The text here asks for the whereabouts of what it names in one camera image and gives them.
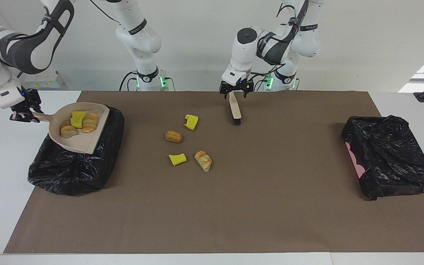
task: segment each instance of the green light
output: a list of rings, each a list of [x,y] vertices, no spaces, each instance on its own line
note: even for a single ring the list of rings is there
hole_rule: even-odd
[[[162,87],[166,87],[168,85],[168,83],[166,82],[164,77],[160,77],[160,80],[161,80],[161,86]]]
[[[266,89],[271,89],[274,78],[271,75],[268,75],[268,83],[266,84]]]
[[[294,79],[294,83],[292,84],[292,89],[293,90],[297,90],[297,88],[299,86],[299,83],[300,83],[300,79],[299,78]]]

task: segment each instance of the yellow sponge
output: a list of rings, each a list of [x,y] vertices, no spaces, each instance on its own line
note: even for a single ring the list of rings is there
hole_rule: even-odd
[[[83,128],[83,119],[86,116],[86,111],[74,111],[71,113],[71,126],[75,128]]]
[[[184,126],[194,131],[195,126],[197,125],[197,121],[199,121],[199,117],[187,114],[184,119],[187,119],[187,122],[184,124]]]
[[[173,166],[184,163],[187,161],[186,157],[184,154],[180,154],[180,155],[169,155],[170,159],[171,159],[171,163],[173,163]]]

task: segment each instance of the croissant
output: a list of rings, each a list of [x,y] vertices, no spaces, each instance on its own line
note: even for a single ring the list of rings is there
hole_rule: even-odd
[[[209,172],[209,169],[212,164],[212,158],[204,151],[199,151],[194,155],[195,160],[199,163],[202,170]]]
[[[92,133],[98,127],[99,116],[96,113],[89,113],[83,119],[83,129],[81,130],[84,133]]]
[[[70,121],[66,121],[60,125],[60,134],[63,138],[70,138],[72,136],[78,135],[78,130],[71,126]]]

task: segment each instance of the food scrap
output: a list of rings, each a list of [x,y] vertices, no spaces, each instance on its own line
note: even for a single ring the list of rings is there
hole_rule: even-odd
[[[199,163],[202,170],[209,172],[209,169],[212,164],[212,158],[204,151],[199,151],[194,155],[195,160]]]
[[[60,125],[60,134],[63,138],[71,138],[78,135],[78,130],[71,125],[70,121],[66,121]]]
[[[187,114],[184,119],[187,119],[187,122],[184,124],[184,126],[194,131],[195,126],[197,125],[197,121],[199,121],[199,117]]]
[[[165,139],[170,142],[180,143],[182,141],[182,135],[175,131],[167,131]]]
[[[169,155],[170,156],[170,160],[171,163],[173,163],[173,166],[184,163],[187,161],[186,157],[184,154],[180,154],[180,155]]]
[[[71,113],[71,126],[81,129],[83,127],[83,119],[86,116],[86,111],[74,111]]]
[[[89,113],[83,119],[82,132],[91,133],[98,127],[99,116],[96,113]]]

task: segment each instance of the dustpan handle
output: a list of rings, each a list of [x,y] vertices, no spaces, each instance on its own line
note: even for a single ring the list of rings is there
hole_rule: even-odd
[[[52,115],[42,114],[42,113],[38,113],[38,112],[32,112],[32,114],[34,115],[34,117],[36,117],[37,119],[39,119],[42,122],[51,122],[51,121],[53,121]]]

